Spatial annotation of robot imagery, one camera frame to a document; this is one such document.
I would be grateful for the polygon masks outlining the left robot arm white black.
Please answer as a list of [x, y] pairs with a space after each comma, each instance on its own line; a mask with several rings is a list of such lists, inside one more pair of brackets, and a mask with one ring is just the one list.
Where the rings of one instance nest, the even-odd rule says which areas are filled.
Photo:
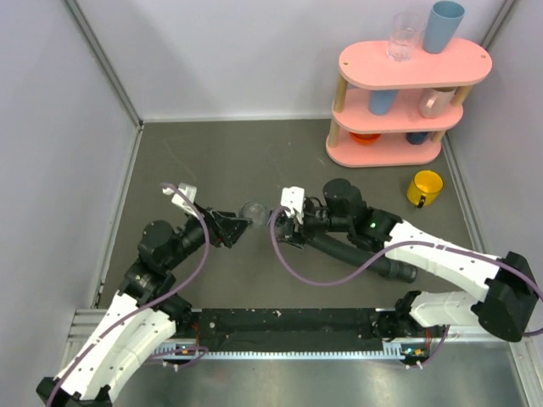
[[192, 306], [174, 290], [172, 271], [199, 248], [232, 247], [252, 221], [198, 208], [184, 226], [145, 226], [137, 260], [74, 359], [36, 388], [46, 406], [111, 406], [130, 377], [167, 339], [192, 328]]

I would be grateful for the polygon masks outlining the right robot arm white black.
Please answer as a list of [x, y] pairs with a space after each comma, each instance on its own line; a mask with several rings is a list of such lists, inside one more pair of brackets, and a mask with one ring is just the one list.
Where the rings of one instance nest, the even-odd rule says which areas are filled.
[[395, 305], [394, 322], [408, 335], [433, 326], [481, 326], [510, 343], [531, 336], [527, 327], [542, 300], [529, 262], [509, 252], [481, 254], [416, 228], [398, 215], [370, 207], [360, 189], [343, 178], [322, 189], [322, 199], [285, 187], [271, 214], [271, 242], [307, 243], [356, 267], [344, 284], [366, 270], [413, 282], [426, 271], [455, 286], [450, 293], [411, 291]]

